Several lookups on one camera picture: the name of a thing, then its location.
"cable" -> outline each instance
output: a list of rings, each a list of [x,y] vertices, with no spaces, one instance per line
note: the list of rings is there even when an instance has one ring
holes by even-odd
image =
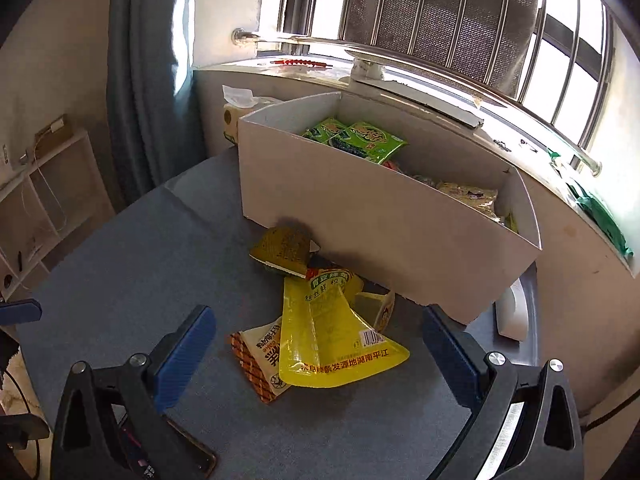
[[[14,377],[9,373],[9,370],[5,370],[4,373],[7,374],[7,376],[15,384],[15,387],[18,388],[18,392],[20,393],[20,396],[22,397],[22,402],[24,402],[24,405],[27,408],[27,412],[31,413],[31,408],[29,407],[29,403],[27,402],[27,398],[24,396],[24,393],[22,392],[22,389],[21,389],[20,385],[16,382]],[[38,480],[39,476],[40,476],[40,443],[36,440],[36,474],[33,476],[33,480]]]
[[[589,424],[587,424],[585,427],[583,427],[583,431],[584,433],[586,433],[587,431],[591,431],[593,428],[597,428],[598,426],[600,426],[601,424],[604,424],[605,422],[607,422],[611,417],[616,416],[619,412],[621,412],[622,410],[624,410],[628,405],[630,405],[634,400],[636,400],[638,397],[640,397],[640,390],[636,391],[633,395],[631,395],[631,397],[629,397],[627,400],[625,400],[624,402],[622,402],[621,404],[619,404],[616,408],[614,408],[613,410],[611,410],[609,413],[607,413],[607,415],[603,415],[600,418],[597,418],[596,420],[594,420],[593,422],[590,422]]]
[[[38,147],[38,144],[40,143],[40,141],[44,138],[45,136],[41,136],[38,140],[36,140],[36,143],[33,147],[33,161],[36,163],[36,167],[38,168],[38,173],[40,174],[40,176],[42,177],[42,179],[44,180],[44,183],[47,185],[47,187],[49,188],[49,192],[51,193],[51,195],[53,196],[53,199],[56,201],[56,204],[58,204],[58,208],[60,209],[60,212],[62,213],[62,216],[65,217],[65,223],[62,225],[62,227],[60,229],[58,229],[56,227],[56,231],[60,232],[62,231],[62,229],[64,229],[66,227],[66,222],[67,222],[67,218],[66,218],[66,213],[65,210],[62,208],[62,204],[60,203],[60,200],[58,200],[58,197],[56,196],[56,194],[53,192],[53,190],[51,189],[51,186],[49,185],[49,183],[47,182],[47,179],[44,177],[44,175],[42,174],[42,170],[40,169],[40,166],[38,164],[38,156],[36,155],[36,148]]]

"yellow pouch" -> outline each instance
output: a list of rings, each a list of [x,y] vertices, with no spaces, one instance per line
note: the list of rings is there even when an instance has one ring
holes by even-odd
[[[345,269],[310,279],[284,279],[280,378],[287,384],[333,388],[404,362],[409,351],[373,330],[349,306],[362,280]]]

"snack package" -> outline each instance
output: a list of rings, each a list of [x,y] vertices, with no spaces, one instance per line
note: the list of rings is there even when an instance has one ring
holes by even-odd
[[[329,145],[376,164],[387,160],[407,142],[369,123],[355,123],[329,140]]]
[[[438,189],[438,186],[441,184],[439,180],[437,180],[436,178],[431,178],[430,176],[414,175],[412,176],[412,179],[417,180],[418,182],[421,182],[423,184],[426,184],[427,186],[431,186],[435,189]]]
[[[249,352],[249,349],[244,343],[244,340],[242,340],[240,333],[235,332],[231,334],[228,337],[228,343],[231,345],[232,352],[236,358],[238,358],[238,362],[244,372],[244,376],[254,387],[254,390],[260,397],[260,400],[265,404],[275,400],[276,395],[273,393],[271,385],[262,373],[262,370],[260,370],[258,361],[256,361],[255,357],[251,352]]]
[[[311,139],[321,144],[327,144],[329,139],[335,134],[343,132],[347,126],[342,124],[338,119],[329,117],[321,123],[316,124],[313,128],[309,128],[302,134],[305,139]]]
[[[373,330],[382,334],[389,323],[395,304],[396,294],[392,290],[387,294],[359,292],[353,301],[352,309],[371,325]]]
[[[462,186],[453,182],[441,182],[436,186],[436,189],[456,200],[460,200],[463,204],[481,212],[491,220],[500,221],[500,217],[494,211],[495,198],[498,196],[498,192],[495,189]]]
[[[279,375],[281,327],[282,316],[273,323],[240,332],[244,344],[276,397],[290,386]]]
[[[345,269],[284,279],[280,378],[295,386],[333,388],[404,362],[409,351],[350,309],[362,280]]]
[[[384,166],[385,168],[389,168],[390,170],[394,170],[397,173],[402,173],[404,174],[404,171],[402,171],[400,169],[400,166],[398,166],[394,161],[392,160],[385,160],[382,164],[380,164],[380,166]]]
[[[304,230],[281,225],[268,229],[249,256],[273,269],[304,278],[310,245],[311,238]]]
[[[504,221],[502,223],[507,229],[518,234],[518,224],[516,223],[516,219],[513,217],[513,213],[509,212],[509,214],[504,217]]]

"white tissue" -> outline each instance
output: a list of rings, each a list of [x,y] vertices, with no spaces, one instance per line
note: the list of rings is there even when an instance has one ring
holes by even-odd
[[[250,88],[233,88],[222,85],[222,93],[227,103],[238,108],[253,108],[260,102],[260,99],[254,97]]]

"gray table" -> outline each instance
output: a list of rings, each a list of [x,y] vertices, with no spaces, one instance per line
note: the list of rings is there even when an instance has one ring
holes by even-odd
[[[340,388],[291,388],[264,405],[225,335],[282,313],[282,277],[248,256],[263,228],[242,216],[236,149],[159,187],[95,232],[38,288],[42,320],[18,329],[44,412],[54,423],[73,362],[94,368],[149,352],[197,303],[218,334],[168,412],[219,457],[217,479],[424,479],[462,429],[460,408],[421,337],[421,307],[398,297],[386,335],[408,348],[404,364]],[[535,269],[526,273],[529,304]],[[488,308],[468,330],[485,349],[536,364],[530,337],[497,335]]]

